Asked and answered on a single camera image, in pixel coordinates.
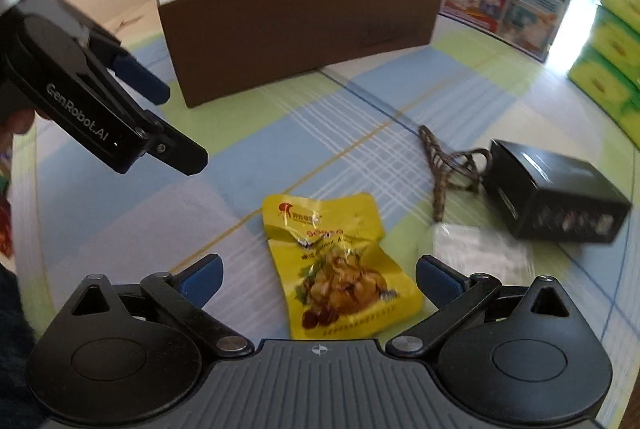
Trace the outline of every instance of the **red logo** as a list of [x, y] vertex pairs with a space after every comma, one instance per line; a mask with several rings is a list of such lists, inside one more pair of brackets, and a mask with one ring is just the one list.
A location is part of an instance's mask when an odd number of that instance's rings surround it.
[[280, 211], [281, 215], [286, 216], [287, 218], [291, 217], [291, 213], [289, 212], [291, 207], [293, 205], [291, 205], [291, 203], [281, 203], [280, 206], [278, 207], [278, 210]]

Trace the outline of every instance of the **triangular cutout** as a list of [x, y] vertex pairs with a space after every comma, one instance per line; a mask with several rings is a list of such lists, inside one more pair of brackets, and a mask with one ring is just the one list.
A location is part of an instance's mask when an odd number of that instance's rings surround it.
[[568, 317], [569, 312], [562, 304], [558, 293], [550, 286], [542, 288], [531, 307], [535, 314], [549, 315], [553, 317]]
[[82, 294], [81, 300], [78, 302], [72, 315], [92, 315], [102, 314], [109, 311], [109, 303], [102, 295], [100, 287], [97, 285], [90, 286]]

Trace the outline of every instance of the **crosshair symbol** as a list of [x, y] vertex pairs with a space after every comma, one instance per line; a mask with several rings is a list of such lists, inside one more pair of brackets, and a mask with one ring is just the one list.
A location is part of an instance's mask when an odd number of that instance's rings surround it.
[[311, 348], [311, 351], [313, 351], [316, 355], [324, 355], [327, 351], [329, 351], [329, 348], [318, 344]]

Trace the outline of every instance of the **brown cord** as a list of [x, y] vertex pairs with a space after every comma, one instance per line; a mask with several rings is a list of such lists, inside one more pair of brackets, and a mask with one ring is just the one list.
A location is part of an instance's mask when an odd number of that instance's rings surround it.
[[[482, 175], [491, 164], [492, 156], [487, 149], [455, 151], [446, 154], [434, 134], [425, 125], [418, 128], [418, 136], [433, 174], [433, 221], [440, 223], [444, 218], [447, 189], [468, 190], [477, 194]], [[478, 170], [474, 154], [482, 155], [486, 160], [486, 167], [482, 173]], [[462, 174], [470, 180], [470, 183], [466, 187], [452, 183], [449, 179], [453, 173]]]

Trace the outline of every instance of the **ribbed gray surface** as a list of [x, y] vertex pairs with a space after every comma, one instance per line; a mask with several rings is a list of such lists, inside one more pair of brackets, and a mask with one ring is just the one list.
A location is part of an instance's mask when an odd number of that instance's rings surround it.
[[[42, 429], [64, 427], [48, 422]], [[266, 341], [249, 359], [216, 365], [196, 395], [177, 409], [136, 425], [136, 429], [490, 427], [494, 426], [449, 402], [422, 364], [390, 359], [373, 341]], [[596, 424], [575, 428], [594, 429]]]

